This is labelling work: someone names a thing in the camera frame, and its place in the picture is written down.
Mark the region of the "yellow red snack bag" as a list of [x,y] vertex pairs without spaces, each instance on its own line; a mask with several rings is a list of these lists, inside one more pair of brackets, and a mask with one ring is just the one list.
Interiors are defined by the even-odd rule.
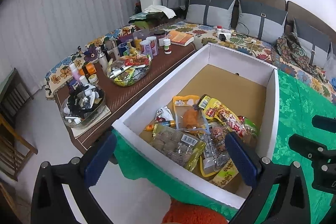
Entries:
[[228,131],[237,133],[241,138],[257,139],[259,128],[245,116],[236,115],[216,98],[204,94],[198,101],[198,107],[209,122],[216,121]]

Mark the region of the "brown dumpling snack pack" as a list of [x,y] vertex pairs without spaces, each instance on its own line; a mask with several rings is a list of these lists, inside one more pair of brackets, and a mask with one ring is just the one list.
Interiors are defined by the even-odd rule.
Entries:
[[160,124],[154,126],[150,145],[190,172],[206,147],[206,143],[196,136]]

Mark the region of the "orange snack pouch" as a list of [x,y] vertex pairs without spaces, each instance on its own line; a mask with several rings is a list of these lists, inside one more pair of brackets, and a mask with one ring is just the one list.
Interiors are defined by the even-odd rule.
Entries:
[[198,106],[200,96],[173,97],[173,110],[177,129],[191,134],[210,134],[209,124]]

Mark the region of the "glass bowl of snacks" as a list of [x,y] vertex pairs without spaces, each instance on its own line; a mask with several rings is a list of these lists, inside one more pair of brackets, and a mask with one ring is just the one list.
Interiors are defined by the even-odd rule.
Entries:
[[121,87],[132,86],[151,68],[150,55],[123,56],[108,65],[106,76]]

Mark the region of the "wooden chair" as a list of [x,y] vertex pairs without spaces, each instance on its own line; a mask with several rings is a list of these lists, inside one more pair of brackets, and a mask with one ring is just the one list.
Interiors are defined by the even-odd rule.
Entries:
[[1,82],[1,172],[14,181],[38,149],[15,131],[18,112],[34,99],[17,69]]

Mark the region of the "brown low table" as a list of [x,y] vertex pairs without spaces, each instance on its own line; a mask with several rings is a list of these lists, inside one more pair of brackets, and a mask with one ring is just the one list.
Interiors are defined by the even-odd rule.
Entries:
[[72,144],[82,153],[106,131],[111,124],[120,118],[129,108],[131,108],[140,98],[142,98],[159,81],[164,79],[169,73],[177,68],[181,63],[193,55],[197,49],[193,43],[188,46],[171,46],[172,53],[164,54],[162,49],[154,57],[151,68],[147,75],[132,86],[120,87],[104,75],[99,64],[96,64],[98,85],[105,92],[105,102],[111,114],[99,121],[95,125],[90,125],[89,129],[78,138],[75,138],[72,130],[68,127],[67,131]]

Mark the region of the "glass bowl of cosmetics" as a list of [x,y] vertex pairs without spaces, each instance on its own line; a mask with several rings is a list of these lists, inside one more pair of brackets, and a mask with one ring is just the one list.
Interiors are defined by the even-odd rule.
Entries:
[[61,118],[70,128],[86,127],[103,112],[105,101],[105,92],[99,86],[78,84],[62,103]]

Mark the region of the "grey pillow right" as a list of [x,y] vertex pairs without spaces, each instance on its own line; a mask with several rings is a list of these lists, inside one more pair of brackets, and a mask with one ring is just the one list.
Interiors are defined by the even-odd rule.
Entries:
[[309,64],[324,68],[333,49],[331,39],[301,19],[294,18],[294,34],[309,58]]

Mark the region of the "grey pillow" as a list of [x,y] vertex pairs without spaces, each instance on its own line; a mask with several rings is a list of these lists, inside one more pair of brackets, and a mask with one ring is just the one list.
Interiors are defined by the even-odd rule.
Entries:
[[237,33],[275,45],[284,33],[288,12],[261,2],[239,0]]
[[309,58],[309,64],[324,68],[333,49],[331,39],[301,19],[294,18],[294,34]]
[[228,29],[236,0],[189,0],[186,22]]

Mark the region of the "dark floral cloth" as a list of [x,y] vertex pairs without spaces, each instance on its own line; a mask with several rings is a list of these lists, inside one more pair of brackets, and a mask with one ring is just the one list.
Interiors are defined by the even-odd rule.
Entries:
[[287,68],[292,71],[293,67],[297,67],[316,80],[320,82],[325,81],[323,74],[316,66],[310,64],[310,58],[303,50],[297,36],[293,32],[283,34],[282,37],[276,40],[276,44],[272,48],[271,58],[272,64],[284,72]]

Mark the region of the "white cardboard box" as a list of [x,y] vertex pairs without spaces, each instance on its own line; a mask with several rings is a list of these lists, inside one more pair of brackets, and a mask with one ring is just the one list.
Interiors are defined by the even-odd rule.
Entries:
[[272,157],[279,118],[278,71],[244,53],[208,44],[142,96],[113,128],[123,175],[145,178],[174,199],[222,213],[238,210],[250,187],[236,175],[220,188],[199,169],[227,163],[234,131],[260,157]]

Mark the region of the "grey pillow middle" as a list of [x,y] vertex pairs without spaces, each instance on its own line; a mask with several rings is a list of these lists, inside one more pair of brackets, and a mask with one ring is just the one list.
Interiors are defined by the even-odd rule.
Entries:
[[275,45],[284,33],[288,12],[261,2],[239,0],[237,33]]

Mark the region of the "pink canister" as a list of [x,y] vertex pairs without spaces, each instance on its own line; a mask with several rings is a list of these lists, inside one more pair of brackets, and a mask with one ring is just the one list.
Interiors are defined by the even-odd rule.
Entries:
[[148,36],[146,39],[150,42],[152,55],[157,56],[158,55],[157,37]]

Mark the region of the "grey pillow left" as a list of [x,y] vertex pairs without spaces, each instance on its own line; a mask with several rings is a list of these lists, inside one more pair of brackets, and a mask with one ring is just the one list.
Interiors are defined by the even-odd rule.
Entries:
[[189,0],[186,22],[228,29],[236,0]]

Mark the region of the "orange book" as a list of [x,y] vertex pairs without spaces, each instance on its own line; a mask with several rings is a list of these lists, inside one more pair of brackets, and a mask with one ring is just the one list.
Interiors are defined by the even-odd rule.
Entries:
[[171,30],[167,34],[167,38],[170,39],[172,44],[177,46],[188,46],[190,43],[194,41],[194,36],[191,34],[187,34],[184,32],[179,32],[176,30]]

